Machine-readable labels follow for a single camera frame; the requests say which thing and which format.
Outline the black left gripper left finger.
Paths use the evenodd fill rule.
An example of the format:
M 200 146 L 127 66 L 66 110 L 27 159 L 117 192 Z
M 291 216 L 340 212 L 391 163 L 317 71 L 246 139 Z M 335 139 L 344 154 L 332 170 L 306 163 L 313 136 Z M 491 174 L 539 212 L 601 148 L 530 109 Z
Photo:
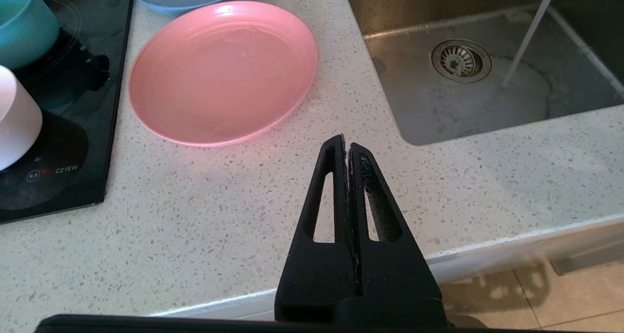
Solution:
M 358 292 L 348 200 L 345 138 L 319 149 L 306 199 L 294 231 L 274 300 L 278 322 L 332 322 L 335 306 Z M 325 178 L 332 174 L 334 242 L 313 239 Z

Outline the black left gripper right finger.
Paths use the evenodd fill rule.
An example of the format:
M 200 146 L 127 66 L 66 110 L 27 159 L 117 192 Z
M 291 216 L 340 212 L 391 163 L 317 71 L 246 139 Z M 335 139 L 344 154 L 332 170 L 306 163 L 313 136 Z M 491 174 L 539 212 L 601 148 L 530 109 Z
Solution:
M 353 326 L 447 326 L 442 294 L 373 154 L 350 146 L 350 245 L 356 294 L 334 308 Z

